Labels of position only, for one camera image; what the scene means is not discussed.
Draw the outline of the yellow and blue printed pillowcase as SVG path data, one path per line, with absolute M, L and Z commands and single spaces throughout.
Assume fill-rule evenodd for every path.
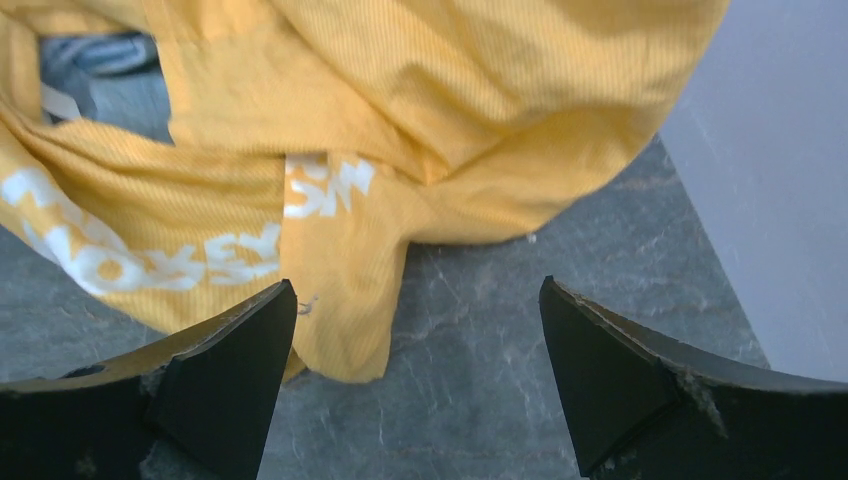
M 288 375 L 386 369 L 407 247 L 544 226 L 660 128 L 724 1 L 5 1 L 1 222 L 163 332 L 286 278 Z M 171 142 L 47 124 L 37 41 L 139 31 Z

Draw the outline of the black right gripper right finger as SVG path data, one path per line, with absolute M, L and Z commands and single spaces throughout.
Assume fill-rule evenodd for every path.
M 845 383 L 700 350 L 552 277 L 539 307 L 582 477 L 846 477 Z

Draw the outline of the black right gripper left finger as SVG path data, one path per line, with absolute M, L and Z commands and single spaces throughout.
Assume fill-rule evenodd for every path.
M 253 479 L 298 311 L 290 282 L 132 352 L 1 387 L 5 479 Z

